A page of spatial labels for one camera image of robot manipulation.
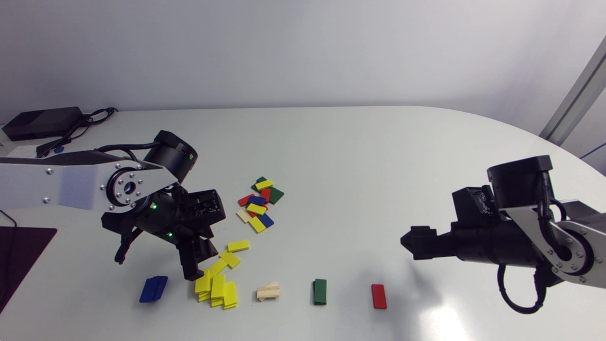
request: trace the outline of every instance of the blue wooden block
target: blue wooden block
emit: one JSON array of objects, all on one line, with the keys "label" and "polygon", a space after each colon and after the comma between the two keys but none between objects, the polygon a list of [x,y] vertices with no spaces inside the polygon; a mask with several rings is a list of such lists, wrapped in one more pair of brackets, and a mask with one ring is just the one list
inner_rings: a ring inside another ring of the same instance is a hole
[{"label": "blue wooden block", "polygon": [[259,218],[261,223],[263,223],[263,225],[265,225],[266,228],[273,225],[273,220],[269,217],[269,215],[267,215],[267,213],[265,213],[264,215],[257,215],[257,217]]},{"label": "blue wooden block", "polygon": [[139,302],[149,303],[157,301],[160,297],[162,297],[162,292],[164,291],[167,281],[167,276],[156,276],[145,280],[145,285],[143,286],[143,291],[141,292]]},{"label": "blue wooden block", "polygon": [[156,288],[156,292],[154,294],[154,301],[157,301],[162,297],[162,293],[164,292],[164,288],[166,287],[166,282],[168,282],[168,276],[156,276],[158,279],[158,287]]},{"label": "blue wooden block", "polygon": [[248,203],[263,206],[263,205],[265,205],[265,198],[252,196],[252,197],[248,198]]}]

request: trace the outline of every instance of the metal frame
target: metal frame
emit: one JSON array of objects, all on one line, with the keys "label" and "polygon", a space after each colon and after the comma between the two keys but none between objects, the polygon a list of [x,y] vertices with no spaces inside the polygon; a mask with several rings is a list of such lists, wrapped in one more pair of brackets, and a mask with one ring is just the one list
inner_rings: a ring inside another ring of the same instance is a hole
[{"label": "metal frame", "polygon": [[606,87],[606,37],[593,54],[540,137],[561,146]]}]

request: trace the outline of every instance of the pile of colored blocks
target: pile of colored blocks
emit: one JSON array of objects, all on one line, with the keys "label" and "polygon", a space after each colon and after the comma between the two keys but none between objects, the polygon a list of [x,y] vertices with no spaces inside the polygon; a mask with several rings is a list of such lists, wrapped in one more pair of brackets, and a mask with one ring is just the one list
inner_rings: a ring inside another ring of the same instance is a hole
[{"label": "pile of colored blocks", "polygon": [[245,224],[249,223],[257,233],[261,233],[273,225],[273,220],[267,215],[267,203],[276,204],[284,192],[273,187],[273,182],[264,177],[258,178],[251,188],[260,193],[260,196],[250,194],[238,200],[240,206],[245,206],[245,209],[238,211],[238,217]]},{"label": "pile of colored blocks", "polygon": [[196,280],[195,292],[198,294],[198,302],[210,300],[210,306],[223,306],[223,309],[235,308],[238,305],[236,295],[236,283],[225,282],[227,275],[221,274],[221,271],[227,266],[235,268],[240,264],[240,259],[234,255],[234,252],[248,250],[250,247],[248,240],[234,241],[227,244],[225,250],[219,259],[206,271],[204,276]]}]

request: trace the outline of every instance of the red wooden block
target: red wooden block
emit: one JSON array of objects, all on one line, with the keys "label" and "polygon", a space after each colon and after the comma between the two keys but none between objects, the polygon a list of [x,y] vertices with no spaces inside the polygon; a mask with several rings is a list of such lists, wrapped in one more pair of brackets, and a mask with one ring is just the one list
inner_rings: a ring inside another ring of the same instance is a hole
[{"label": "red wooden block", "polygon": [[269,201],[269,193],[271,192],[271,190],[269,188],[266,189],[262,189],[261,190],[261,196],[265,198],[265,203],[267,204],[267,202]]},{"label": "red wooden block", "polygon": [[238,200],[238,204],[240,204],[240,206],[244,206],[248,203],[248,198],[252,197],[254,194],[251,195],[247,195],[246,197]]},{"label": "red wooden block", "polygon": [[375,309],[387,309],[387,299],[385,299],[385,288],[383,287],[383,284],[373,284],[370,287],[373,290]]}]

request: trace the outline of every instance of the power cord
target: power cord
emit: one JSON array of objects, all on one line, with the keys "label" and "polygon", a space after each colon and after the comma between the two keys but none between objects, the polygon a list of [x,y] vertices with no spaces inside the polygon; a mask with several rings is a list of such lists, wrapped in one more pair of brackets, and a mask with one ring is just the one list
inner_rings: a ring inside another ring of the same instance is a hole
[{"label": "power cord", "polygon": [[4,298],[4,295],[6,294],[6,289],[8,288],[8,267],[10,266],[10,256],[13,253],[13,246],[15,245],[15,235],[17,234],[18,225],[17,225],[17,221],[15,221],[15,219],[13,219],[13,217],[11,217],[10,215],[6,214],[6,212],[4,212],[3,210],[0,209],[0,213],[2,213],[5,217],[10,219],[15,226],[13,228],[12,237],[10,239],[10,246],[8,247],[8,254],[6,257],[6,266],[4,268],[4,284],[2,286],[2,294],[0,294],[0,301],[1,301]]},{"label": "power cord", "polygon": [[[41,146],[38,146],[36,148],[36,157],[37,158],[45,157],[48,155],[48,153],[51,150],[61,147],[65,144],[68,144],[72,140],[75,140],[75,139],[81,137],[82,135],[84,135],[86,133],[86,131],[88,131],[89,128],[107,121],[117,111],[119,111],[119,110],[114,107],[109,107],[109,108],[105,108],[105,109],[96,110],[89,115],[83,115],[82,119],[80,121],[78,121],[63,137],[61,137],[58,140],[54,140],[49,143],[45,143]],[[99,115],[104,112],[107,113],[106,116],[104,116],[98,120],[94,119],[94,117],[96,115]],[[80,128],[86,128],[86,129],[84,129],[84,131],[82,133],[80,133],[79,135],[72,137],[72,135],[76,132],[76,130],[78,130]]]}]

